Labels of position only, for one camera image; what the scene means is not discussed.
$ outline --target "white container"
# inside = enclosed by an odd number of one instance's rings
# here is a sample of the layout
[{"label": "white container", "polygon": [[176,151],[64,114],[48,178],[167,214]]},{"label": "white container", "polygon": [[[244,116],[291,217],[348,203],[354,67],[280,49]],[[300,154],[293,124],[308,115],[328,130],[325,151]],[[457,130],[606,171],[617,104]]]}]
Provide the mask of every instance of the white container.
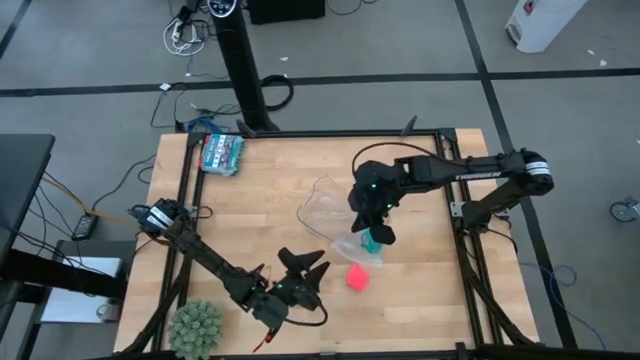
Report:
[{"label": "white container", "polygon": [[520,0],[507,33],[524,53],[544,51],[587,0]]}]

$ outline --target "plastic bag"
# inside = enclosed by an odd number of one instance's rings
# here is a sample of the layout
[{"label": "plastic bag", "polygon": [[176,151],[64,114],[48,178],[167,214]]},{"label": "plastic bag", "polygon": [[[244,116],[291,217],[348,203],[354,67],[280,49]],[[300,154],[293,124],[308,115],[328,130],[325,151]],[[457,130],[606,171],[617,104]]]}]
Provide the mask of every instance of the plastic bag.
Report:
[{"label": "plastic bag", "polygon": [[322,177],[298,207],[298,220],[345,258],[363,265],[382,266],[382,245],[371,239],[369,229],[355,234],[350,231],[355,213],[349,207],[348,195],[331,178]]}]

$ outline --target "green spiky plant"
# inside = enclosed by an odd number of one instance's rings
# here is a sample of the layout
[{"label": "green spiky plant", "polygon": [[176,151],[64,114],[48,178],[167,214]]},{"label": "green spiky plant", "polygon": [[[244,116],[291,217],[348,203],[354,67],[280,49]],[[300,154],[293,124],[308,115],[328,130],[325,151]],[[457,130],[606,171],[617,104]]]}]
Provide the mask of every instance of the green spiky plant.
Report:
[{"label": "green spiky plant", "polygon": [[171,317],[169,345],[185,360],[208,359],[222,340],[223,309],[209,301],[189,299]]}]

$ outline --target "wooden table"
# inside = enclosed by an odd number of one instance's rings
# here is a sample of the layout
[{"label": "wooden table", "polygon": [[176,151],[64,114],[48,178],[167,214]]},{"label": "wooden table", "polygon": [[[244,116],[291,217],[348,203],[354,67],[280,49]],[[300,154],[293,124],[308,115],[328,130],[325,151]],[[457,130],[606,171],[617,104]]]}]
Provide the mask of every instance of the wooden table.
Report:
[{"label": "wooden table", "polygon": [[[479,129],[458,129],[463,157],[487,155]],[[397,241],[385,247],[384,266],[368,268],[369,287],[356,292],[345,285],[350,261],[331,250],[298,221],[298,206],[314,182],[330,176],[350,189],[351,159],[362,147],[390,137],[283,138],[247,141],[241,170],[234,177],[206,176],[202,205],[214,216],[198,223],[203,240],[235,266],[253,269],[260,263],[272,266],[272,279],[284,275],[277,251],[286,246],[294,253],[326,249],[323,260],[331,267],[320,285],[329,321],[319,328],[285,324],[260,353],[370,352],[452,349],[454,343],[473,347],[462,279],[454,248],[448,203],[443,190],[405,197],[391,213]],[[435,151],[432,136],[411,136],[403,141]],[[164,135],[147,198],[175,198],[185,154],[186,135]],[[414,155],[415,150],[384,146],[371,149],[358,162]],[[194,156],[192,199],[197,170]],[[479,199],[496,186],[494,180],[469,183],[472,198]],[[490,227],[508,233],[500,220]],[[520,268],[509,241],[487,233],[481,237],[493,293],[505,312],[525,335],[537,333]],[[116,350],[126,347],[149,320],[158,303],[167,248],[151,244],[141,250],[133,264],[129,289],[116,339]],[[266,327],[245,314],[229,299],[222,283],[194,263],[189,296],[222,304],[225,309],[224,341],[215,354],[250,354],[266,334]],[[485,338],[490,338],[486,312],[480,305]],[[290,318],[317,321],[319,311],[294,308]]]}]

